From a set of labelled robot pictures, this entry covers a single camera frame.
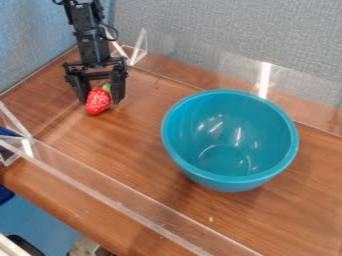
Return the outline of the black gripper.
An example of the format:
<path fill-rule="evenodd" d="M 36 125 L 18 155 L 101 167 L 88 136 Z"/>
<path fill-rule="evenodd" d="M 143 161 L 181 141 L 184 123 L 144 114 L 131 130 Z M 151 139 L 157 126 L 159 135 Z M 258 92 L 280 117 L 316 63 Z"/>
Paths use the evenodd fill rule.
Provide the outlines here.
<path fill-rule="evenodd" d="M 71 85 L 75 95 L 81 103 L 87 102 L 91 91 L 85 79 L 111 78 L 111 95 L 115 104 L 125 97 L 125 78 L 128 76 L 124 57 L 112 57 L 108 41 L 103 29 L 76 31 L 80 60 L 64 63 L 65 80 Z"/>

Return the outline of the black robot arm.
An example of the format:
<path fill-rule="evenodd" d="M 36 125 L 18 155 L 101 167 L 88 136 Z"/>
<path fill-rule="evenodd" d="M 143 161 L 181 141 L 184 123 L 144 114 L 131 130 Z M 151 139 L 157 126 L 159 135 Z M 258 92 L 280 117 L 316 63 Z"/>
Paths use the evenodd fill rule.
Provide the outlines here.
<path fill-rule="evenodd" d="M 91 80 L 108 79 L 109 93 L 117 104 L 125 97 L 125 78 L 128 77 L 127 58 L 112 57 L 108 42 L 115 42 L 105 35 L 103 22 L 103 6 L 99 0 L 80 3 L 77 0 L 52 0 L 65 10 L 68 23 L 73 26 L 80 60 L 65 62 L 64 78 L 69 83 L 75 95 L 85 103 L 91 91 Z"/>

